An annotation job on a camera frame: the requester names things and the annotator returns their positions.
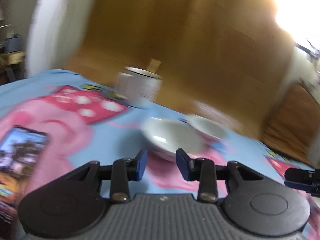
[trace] blue bedsheet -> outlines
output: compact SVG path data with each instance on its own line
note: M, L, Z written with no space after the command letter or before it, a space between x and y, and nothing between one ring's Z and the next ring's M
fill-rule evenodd
M0 87L0 117L4 117L15 105L53 93L59 86L69 85L81 90L85 84L101 86L77 73L66 70L49 70L30 79L3 85ZM157 104L152 104L145 110L130 108L111 119L91 124L92 138L85 147L68 156L68 160L74 167L79 167L91 160L98 160L101 165L108 165L119 158L134 157L140 149L146 147L139 124L149 117L178 120L185 116ZM211 147L214 154L219 155L218 159L223 160L222 162L236 160L281 183L284 181L283 177L271 165L268 158L312 170L311 167L301 162L276 156L263 143L230 130L227 131L227 136L222 142L212 144ZM196 197L196 190L194 190L196 187L191 187L190 190L188 186L175 187L170 183L166 185L161 182L158 171L152 169L153 167L146 169L141 182L129 183L132 194L137 192L158 194L192 192ZM108 197L108 192L109 182L106 181L103 183L101 194ZM220 197L224 194L223 190L220 191Z

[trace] wooden cabinet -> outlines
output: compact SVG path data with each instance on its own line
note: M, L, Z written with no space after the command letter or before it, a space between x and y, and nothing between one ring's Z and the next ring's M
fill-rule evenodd
M82 48L65 68L110 84L124 66L162 61L157 103L196 98L257 137L293 49L274 0L96 0Z

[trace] smartphone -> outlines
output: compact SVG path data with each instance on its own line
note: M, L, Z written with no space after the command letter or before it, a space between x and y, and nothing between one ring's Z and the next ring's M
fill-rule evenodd
M47 134L19 126L0 142L0 238L9 238L18 201L47 142Z

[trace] metal screw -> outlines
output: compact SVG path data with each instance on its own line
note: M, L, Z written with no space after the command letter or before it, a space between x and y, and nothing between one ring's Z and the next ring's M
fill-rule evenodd
M132 161L132 158L123 158L123 160L124 160L125 162L130 162L130 161Z
M217 197L215 195L213 195L212 193L204 192L204 193L200 194L200 198L203 201L212 202L212 201L215 201Z
M128 196L126 193L117 192L112 194L112 199L115 201L122 202L122 201L126 201L128 199Z

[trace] black clamp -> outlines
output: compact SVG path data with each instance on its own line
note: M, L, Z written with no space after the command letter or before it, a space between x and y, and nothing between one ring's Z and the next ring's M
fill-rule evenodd
M287 187L303 190L311 196L320 197L320 169L307 171L289 168L284 174L284 184Z
M186 181L198 180L198 201L216 203L218 201L217 179L228 178L226 166L215 165L205 158L191 159L183 149L176 152L177 166Z
M113 165L99 168L100 180L111 180L111 203L127 203L130 201L128 181L140 181L147 166L147 151L141 150L134 158L114 161Z

